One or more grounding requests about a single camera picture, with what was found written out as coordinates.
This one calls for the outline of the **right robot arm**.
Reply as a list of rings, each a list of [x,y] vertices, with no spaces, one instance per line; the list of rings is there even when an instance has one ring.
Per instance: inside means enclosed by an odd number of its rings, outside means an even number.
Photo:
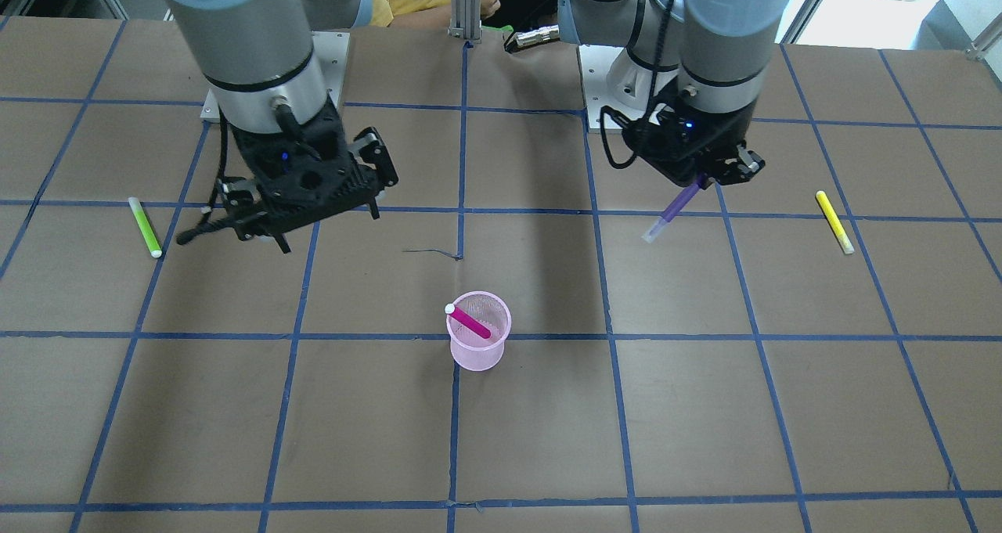
[[[359,207],[379,218],[398,173],[375,128],[344,133],[315,47],[316,31],[371,23],[373,0],[165,1],[218,106],[208,205],[226,212],[204,212],[176,242],[232,229],[287,254],[290,231]]]

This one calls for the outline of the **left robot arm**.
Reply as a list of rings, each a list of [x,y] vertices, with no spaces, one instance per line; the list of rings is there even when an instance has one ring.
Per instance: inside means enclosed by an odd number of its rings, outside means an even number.
[[[620,47],[629,73],[613,77],[618,107],[594,125],[622,130],[629,155],[679,187],[752,181],[765,160],[747,132],[781,16],[790,0],[556,0],[560,37]]]

